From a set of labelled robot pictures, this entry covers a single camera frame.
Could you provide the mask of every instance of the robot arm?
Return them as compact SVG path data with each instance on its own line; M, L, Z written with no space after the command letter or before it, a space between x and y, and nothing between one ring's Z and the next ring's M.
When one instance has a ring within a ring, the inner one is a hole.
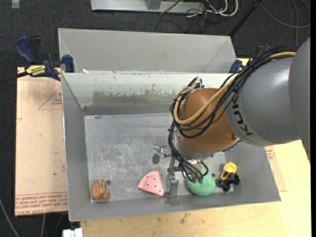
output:
M179 162L175 169L201 181L203 159L239 140L268 146L302 139L310 159L310 42L296 53L261 54L219 89L203 88L195 78L181 91L170 108L169 145Z

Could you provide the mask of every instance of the green fuzzy ball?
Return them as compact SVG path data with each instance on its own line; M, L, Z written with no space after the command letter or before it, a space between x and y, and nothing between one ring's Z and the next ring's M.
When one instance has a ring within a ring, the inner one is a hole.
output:
M208 196L214 191L216 184L213 177L209 174L204 176L203 181L200 183L197 181L196 183L191 182L187 179L187 185L190 191L197 196Z

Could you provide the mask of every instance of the white cable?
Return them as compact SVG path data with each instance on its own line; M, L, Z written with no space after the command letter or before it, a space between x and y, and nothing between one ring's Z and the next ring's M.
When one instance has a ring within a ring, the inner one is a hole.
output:
M308 11L311 11L311 8L309 7L309 5L304 0L299 0L299 1L301 1L307 7ZM308 24L306 24L304 26L298 26L298 25L293 26L293 25L289 25L289 24L283 23L282 21L280 21L277 18L273 17L262 4L260 4L260 6L272 19L274 19L275 21L277 21L278 23L280 23L280 24L282 24L284 26L287 26L287 27L290 27L290 28L300 29L300 28L309 27L311 25L311 22L309 22Z
M2 203L1 198L0 198L0 206L1 206L1 208L2 208L2 211L3 211L4 215L5 215L5 218L6 218L7 222L9 223L9 225L10 225L12 231L14 232L15 236L16 236L16 237L19 237L19 235L18 235L17 231L15 230L15 228L14 228L14 226L13 226L13 224L12 224L12 222L11 222L11 220L10 220L8 214L7 214L7 212L5 211L5 208L4 208L4 206L3 206L3 203Z
M209 0L206 0L207 1L207 3L208 3L208 5L213 9L213 11L212 10L209 10L209 12L211 12L211 13L220 13L221 11L223 11L223 9L220 9L220 10L217 10L217 9L215 9L211 4L210 4L210 1Z
M234 1L235 1L235 4L236 4L235 10L232 13L230 13L230 14L221 13L222 16L224 16L224 17L231 17L231 16L234 16L237 13L237 11L238 11L238 0L234 0Z
M235 2L235 4L236 4L235 10L234 10L232 13L229 13L229 14L225 14L225 12L226 12L226 10L227 10L227 8L228 8L228 2L227 2L227 0L225 0L226 7L225 7L224 10L223 10L223 9L221 9L221 10L216 10L216 9L209 3L208 0L206 0L206 1L208 2L209 6L213 9L213 10L210 10L210 9L206 10L206 11L209 12L209 13L219 14L219 15L224 16L224 17L231 17L231 16L234 16L234 15L237 13L237 11L238 11L238 0L234 0L234 2Z

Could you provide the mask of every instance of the dark gray carpet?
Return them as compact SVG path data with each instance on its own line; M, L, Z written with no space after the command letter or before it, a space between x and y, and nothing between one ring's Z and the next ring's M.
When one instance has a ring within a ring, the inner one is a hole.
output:
M0 0L0 79L13 76L15 68L26 65L14 49L14 42L23 35L41 36L43 53L51 53L52 60L59 58L58 28L111 29L122 31L192 33L203 35L228 35L253 0L239 0L239 11L222 20L216 15L206 20L201 31L202 19L188 20L174 14L138 12L91 12L91 0L20 0L20 9L12 9L12 0ZM309 5L311 0L304 0ZM291 0L264 0L262 3L279 20L295 24L295 11ZM305 25L310 13L296 0L299 24ZM271 47L295 48L293 28L272 20L258 7L240 30L233 36L237 56L250 56L259 44ZM299 29L298 46L311 35L310 27ZM0 85L0 198L21 237L38 237L42 216L19 217L13 215L14 163L15 163L15 111L16 83ZM60 218L49 214L45 235L51 237ZM60 228L69 227L67 217ZM14 236L0 211L0 236Z

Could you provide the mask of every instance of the blue clamp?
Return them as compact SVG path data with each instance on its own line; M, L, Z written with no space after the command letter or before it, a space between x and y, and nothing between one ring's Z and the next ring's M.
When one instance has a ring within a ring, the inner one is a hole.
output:
M236 73L237 71L240 70L241 66L242 66L242 61L236 60L236 61L232 64L231 68L229 69L229 73Z
M14 43L15 49L18 53L28 61L28 65L24 68L25 73L23 75L29 74L32 77L48 77L55 80L60 80L60 73L52 67L52 64L65 64L66 71L68 73L75 72L75 66L73 59L70 55L64 55L62 59L58 62L53 62L50 64L49 61L44 60L41 64L36 63L36 57L34 56L32 50L29 47L29 37L23 36Z

